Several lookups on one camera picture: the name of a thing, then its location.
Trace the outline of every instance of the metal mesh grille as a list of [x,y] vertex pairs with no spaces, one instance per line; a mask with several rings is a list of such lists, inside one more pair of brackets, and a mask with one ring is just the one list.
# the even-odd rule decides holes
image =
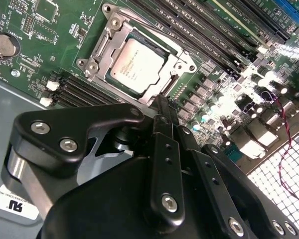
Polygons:
[[[299,229],[299,201],[280,186],[278,164],[288,145],[261,164],[248,178],[270,199]],[[299,197],[299,135],[283,162],[282,176]]]

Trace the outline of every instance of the motherboard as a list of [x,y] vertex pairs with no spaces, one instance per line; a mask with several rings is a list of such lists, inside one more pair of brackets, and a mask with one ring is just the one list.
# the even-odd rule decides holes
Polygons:
[[299,112],[299,0],[0,0],[0,80],[50,109],[163,94],[200,145],[262,157],[275,99]]

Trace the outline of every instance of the label sticker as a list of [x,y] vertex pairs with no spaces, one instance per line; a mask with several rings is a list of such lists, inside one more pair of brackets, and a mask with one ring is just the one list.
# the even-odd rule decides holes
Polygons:
[[36,206],[11,192],[5,185],[0,187],[0,209],[31,220],[35,220],[39,215]]

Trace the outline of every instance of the screw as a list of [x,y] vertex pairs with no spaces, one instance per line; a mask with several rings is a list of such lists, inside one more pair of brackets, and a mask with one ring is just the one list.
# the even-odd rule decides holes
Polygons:
[[11,75],[12,75],[13,77],[19,77],[19,76],[21,75],[21,73],[20,73],[18,70],[13,69],[13,70],[11,71]]
[[237,236],[239,237],[244,236],[244,229],[236,219],[230,218],[229,226],[236,233]]
[[50,126],[43,122],[34,122],[31,124],[31,130],[37,134],[46,134],[50,132]]
[[289,232],[291,232],[292,235],[297,235],[295,229],[289,224],[289,223],[285,223],[286,228],[288,229]]
[[162,116],[161,118],[161,121],[163,121],[165,124],[168,124],[168,119],[164,116]]
[[131,113],[134,114],[135,116],[139,116],[139,115],[140,115],[139,111],[138,111],[137,109],[135,109],[135,108],[131,108],[130,111],[131,111]]
[[189,131],[189,129],[188,129],[188,128],[186,128],[186,127],[183,127],[183,131],[185,132],[185,134],[190,134],[190,131]]
[[277,231],[280,235],[284,235],[284,234],[285,234],[284,229],[282,228],[282,226],[280,226],[279,223],[277,223],[276,221],[273,221],[273,225],[274,225],[274,228],[276,229],[276,231]]
[[71,152],[74,152],[75,150],[77,150],[78,145],[76,144],[76,142],[74,140],[66,138],[66,139],[61,140],[60,148],[62,148],[66,152],[71,153]]
[[214,146],[211,146],[210,149],[211,149],[211,151],[213,151],[214,153],[218,153],[217,148],[215,148]]
[[161,198],[161,203],[170,213],[174,213],[177,211],[177,202],[172,196],[164,195]]

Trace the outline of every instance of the red wire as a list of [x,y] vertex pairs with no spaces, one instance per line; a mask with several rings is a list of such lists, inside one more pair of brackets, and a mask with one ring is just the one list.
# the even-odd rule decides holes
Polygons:
[[287,121],[287,116],[286,116],[286,112],[285,112],[285,109],[284,107],[282,106],[281,102],[279,101],[279,99],[277,99],[277,104],[279,105],[280,109],[281,109],[281,112],[282,112],[282,118],[283,118],[283,121],[285,123],[285,128],[286,128],[286,132],[287,132],[287,136],[288,136],[288,148],[287,150],[282,154],[281,156],[281,159],[280,159],[280,162],[279,162],[279,170],[278,170],[278,173],[279,173],[279,179],[280,179],[280,183],[281,183],[281,186],[286,189],[291,196],[293,196],[294,198],[298,199],[299,200],[299,197],[296,195],[296,193],[291,189],[291,187],[288,185],[288,183],[283,179],[282,177],[282,169],[283,169],[283,161],[285,159],[285,156],[289,153],[289,151],[293,148],[292,147],[292,137],[290,135],[290,126],[289,126],[289,123]]

